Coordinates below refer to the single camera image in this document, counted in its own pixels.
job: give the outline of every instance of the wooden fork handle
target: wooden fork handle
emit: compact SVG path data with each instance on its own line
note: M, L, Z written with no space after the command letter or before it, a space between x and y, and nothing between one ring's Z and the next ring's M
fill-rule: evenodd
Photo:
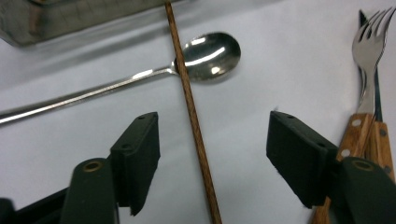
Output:
M381 166L389 178L393 182L395 181L388 126L386 123L380 121L374 122L369 143L365 150L365 158Z
M364 155L367 140L373 125L374 116L371 114L354 114L344 132L344 137L338 149L337 160L345 157L360 157ZM331 200L326 198L325 204L318 206L311 219L311 224L330 224L329 208Z

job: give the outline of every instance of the wooden stick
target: wooden stick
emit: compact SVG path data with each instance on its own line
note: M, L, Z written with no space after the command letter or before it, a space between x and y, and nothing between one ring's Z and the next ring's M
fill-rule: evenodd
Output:
M194 101L192 98L192 92L190 87L189 75L187 72L186 65L184 64L184 57L178 39L177 26L173 15L172 6L169 2L165 3L166 14L169 21L169 27L171 30L171 36L173 45L175 48L175 54L177 58L177 69L180 74L181 84L183 85L184 96L186 98L187 108L189 110L190 123L192 127L192 134L195 140L195 147L198 154L198 160L201 166L201 172L204 179L206 198L209 203L210 215L212 217L212 223L220 224L221 217L216 199L215 189L213 187L212 176L209 170L209 164L205 153L204 140L201 135L201 130L198 122L197 113L195 110Z

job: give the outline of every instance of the metal spoon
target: metal spoon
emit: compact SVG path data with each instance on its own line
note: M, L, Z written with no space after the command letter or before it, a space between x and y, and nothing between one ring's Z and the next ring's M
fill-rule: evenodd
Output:
M228 71L236 67L241 57L241 49L232 36L224 33L212 33L192 39L184 46L183 55L190 80L201 81L223 77ZM1 112L0 124L28 118L66 105L81 103L93 96L130 87L132 83L148 77L155 77L161 74L178 75L175 63L176 60L169 67L151 69L99 87Z

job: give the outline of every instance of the metal container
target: metal container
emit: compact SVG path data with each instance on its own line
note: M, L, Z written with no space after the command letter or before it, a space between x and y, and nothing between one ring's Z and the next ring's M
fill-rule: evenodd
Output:
M160 7L163 0L0 0L0 37L28 46Z

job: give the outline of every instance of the white table surface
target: white table surface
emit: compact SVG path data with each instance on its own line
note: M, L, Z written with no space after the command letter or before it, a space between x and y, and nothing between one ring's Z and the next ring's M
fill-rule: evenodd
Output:
M361 81L351 44L358 11L392 0L195 0L174 5L181 42L222 31L242 58L230 76L191 84L223 223L307 223L304 208L265 156L271 110L292 114L338 145ZM379 64L384 121L396 158L396 19ZM0 110L36 103L174 59L164 8L33 48L0 41ZM143 210L121 223L209 223L203 180L178 77L0 127L0 197L16 208L68 186L80 162L107 157L139 115L159 113L162 156Z

